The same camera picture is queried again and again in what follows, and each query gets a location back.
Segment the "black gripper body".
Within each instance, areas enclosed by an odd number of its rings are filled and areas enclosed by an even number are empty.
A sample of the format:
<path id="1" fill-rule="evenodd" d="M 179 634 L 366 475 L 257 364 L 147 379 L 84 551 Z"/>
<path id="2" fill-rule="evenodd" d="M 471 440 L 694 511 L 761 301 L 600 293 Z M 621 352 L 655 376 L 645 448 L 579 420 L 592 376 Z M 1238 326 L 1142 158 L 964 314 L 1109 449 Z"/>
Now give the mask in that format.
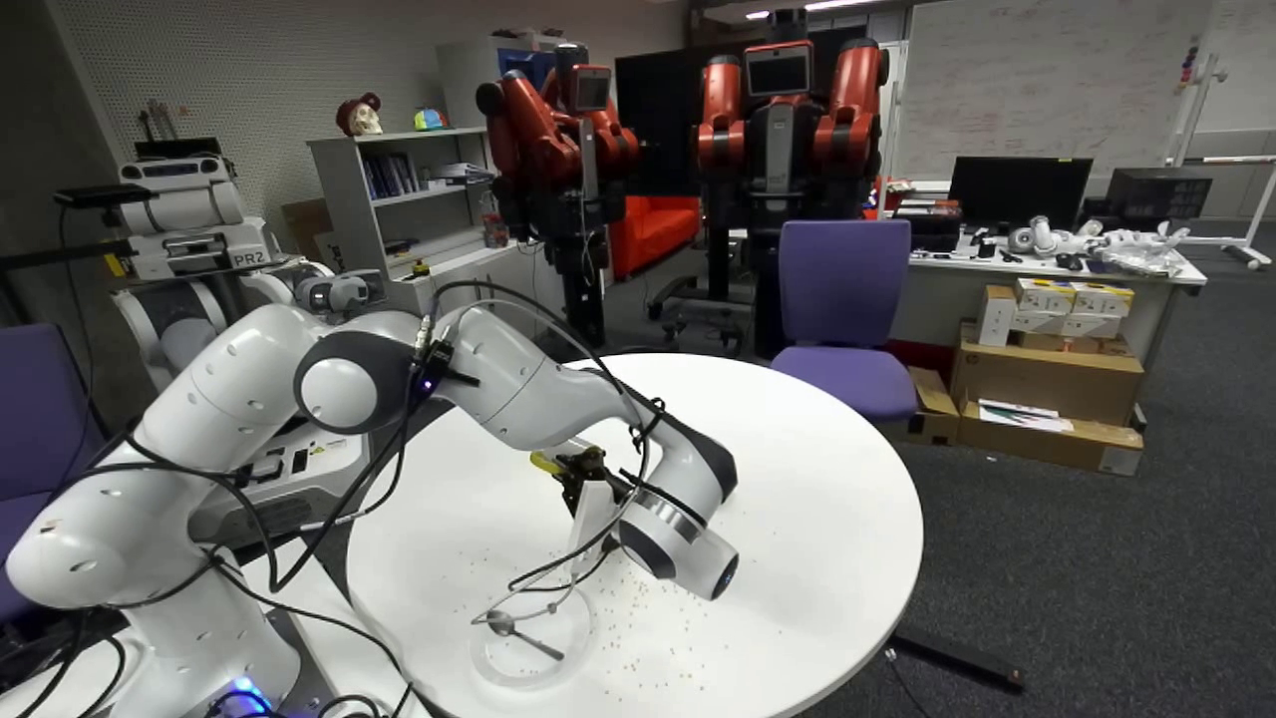
<path id="1" fill-rule="evenodd" d="M 557 483 L 568 511 L 579 511 L 585 488 L 604 488 L 609 497 L 621 497 L 619 475 L 605 468 L 604 449 L 579 449 L 557 460 Z"/>

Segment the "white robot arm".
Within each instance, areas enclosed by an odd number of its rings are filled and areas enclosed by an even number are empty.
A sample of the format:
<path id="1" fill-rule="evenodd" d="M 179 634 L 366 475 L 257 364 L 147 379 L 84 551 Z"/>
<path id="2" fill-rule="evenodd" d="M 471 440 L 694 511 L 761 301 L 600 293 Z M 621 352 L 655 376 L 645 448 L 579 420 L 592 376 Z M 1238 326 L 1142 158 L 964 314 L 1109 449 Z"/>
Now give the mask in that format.
<path id="1" fill-rule="evenodd" d="M 487 309 L 437 323 L 407 311 L 322 323 L 286 302 L 215 335 L 136 430 L 31 519 L 9 551 L 9 584 L 56 609 L 111 605 L 143 638 L 111 718 L 197 718 L 241 682 L 286 699 L 301 653 L 197 547 L 192 513 L 286 420 L 363 435 L 430 395 L 508 448 L 543 455 L 604 420 L 631 423 L 658 463 L 604 505 L 604 531 L 700 597 L 732 585 L 740 551 L 710 519 L 740 488 L 736 455 L 605 368 L 561 368 Z"/>

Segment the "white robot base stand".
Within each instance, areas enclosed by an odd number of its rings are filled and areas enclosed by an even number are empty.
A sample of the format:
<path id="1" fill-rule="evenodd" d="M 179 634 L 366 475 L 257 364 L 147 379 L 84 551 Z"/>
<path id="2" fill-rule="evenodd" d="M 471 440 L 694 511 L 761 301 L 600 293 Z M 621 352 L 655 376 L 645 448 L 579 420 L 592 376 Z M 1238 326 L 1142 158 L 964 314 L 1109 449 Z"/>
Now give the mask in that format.
<path id="1" fill-rule="evenodd" d="M 6 691 L 0 718 L 442 715 L 318 561 L 272 590 L 264 557 L 237 565 L 215 551 L 192 585 Z"/>

